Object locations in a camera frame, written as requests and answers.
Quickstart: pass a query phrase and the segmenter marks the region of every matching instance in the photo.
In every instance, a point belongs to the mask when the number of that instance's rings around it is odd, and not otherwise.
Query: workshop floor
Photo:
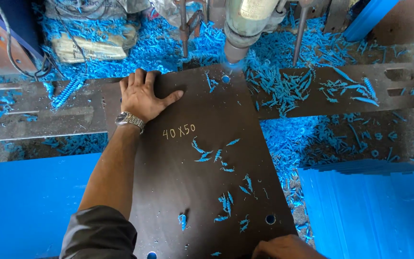
[[[394,63],[405,63],[405,62],[414,62],[414,44],[410,45],[403,45],[403,46],[397,46],[397,50],[407,49],[408,52],[404,55],[400,55],[398,58],[394,58],[394,52],[392,50],[389,50],[387,52],[386,56],[386,63],[393,61]],[[382,60],[383,59],[383,51],[379,49],[373,49],[370,52],[366,52],[364,55],[360,55],[360,53],[354,51],[350,53],[359,64],[371,64],[377,59]],[[377,117],[377,120],[382,122],[381,127],[388,127],[388,125],[391,125],[391,118],[390,112],[370,112],[368,115],[362,114],[364,118],[368,116],[370,117]],[[401,144],[401,150],[399,150],[401,153],[407,154],[408,150],[411,150],[411,147],[413,145],[413,137],[414,137],[414,109],[410,109],[407,111],[401,111],[401,115],[403,115],[406,118],[413,118],[409,120],[408,123],[401,125],[401,132],[403,135],[401,138],[399,138],[399,141],[402,141],[404,143]],[[336,130],[333,129],[334,132],[336,132],[338,135],[343,134],[344,132],[350,131],[350,129],[347,127],[347,125],[341,124],[337,126]],[[45,141],[45,139],[29,139],[29,140],[18,140],[18,141],[11,141],[11,142],[0,142],[0,162],[6,162],[6,161],[14,161],[14,160],[22,160],[22,159],[37,159],[37,158],[48,158],[48,157],[56,157],[56,156],[63,156],[66,154],[62,154],[58,152],[55,148],[51,148],[49,145],[42,144],[42,142]],[[386,148],[388,149],[388,144],[380,143],[377,144],[377,149],[380,148]],[[371,158],[369,155],[370,152],[367,154],[359,154],[357,156],[352,156],[350,158],[345,159],[363,159],[363,158]],[[414,153],[409,153],[408,155],[402,157],[410,158],[414,156]],[[301,188],[299,181],[292,182],[290,188],[296,188],[296,190],[299,190]],[[290,194],[289,190],[285,190],[284,192],[287,195]],[[293,217],[295,220],[295,223],[298,225],[301,225],[305,222],[309,222],[308,216],[305,214],[305,207],[304,206],[298,206],[293,212]],[[302,238],[304,238],[304,235],[306,235],[306,231],[300,232],[300,235]],[[309,244],[314,246],[313,240],[309,240]]]

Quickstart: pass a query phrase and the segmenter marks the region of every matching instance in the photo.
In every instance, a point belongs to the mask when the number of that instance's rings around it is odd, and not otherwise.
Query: wristwatch
[[[140,128],[140,134],[143,133],[145,128],[145,123],[139,119],[138,117],[134,116],[130,112],[121,112],[118,117],[116,118],[116,125],[124,125],[124,124],[134,124]]]

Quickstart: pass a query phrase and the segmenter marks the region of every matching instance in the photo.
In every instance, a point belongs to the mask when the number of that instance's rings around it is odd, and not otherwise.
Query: left hand
[[[160,71],[150,71],[138,68],[135,73],[123,78],[119,82],[121,87],[122,102],[121,112],[130,112],[143,122],[154,119],[167,106],[175,103],[183,96],[183,91],[175,91],[164,99],[154,95],[154,81]]]

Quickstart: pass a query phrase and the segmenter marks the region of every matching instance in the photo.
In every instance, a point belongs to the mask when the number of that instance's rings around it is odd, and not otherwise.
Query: blue plastic board
[[[0,163],[0,259],[60,255],[100,153]]]
[[[371,0],[345,30],[348,41],[361,41],[400,0]]]
[[[375,160],[363,163],[372,166]],[[320,253],[331,259],[414,258],[414,172],[299,169],[299,177]]]

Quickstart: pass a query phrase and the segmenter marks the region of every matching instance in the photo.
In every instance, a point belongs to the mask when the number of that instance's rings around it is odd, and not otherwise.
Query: forearm
[[[106,205],[129,219],[139,136],[140,128],[132,124],[116,129],[95,165],[78,210]]]

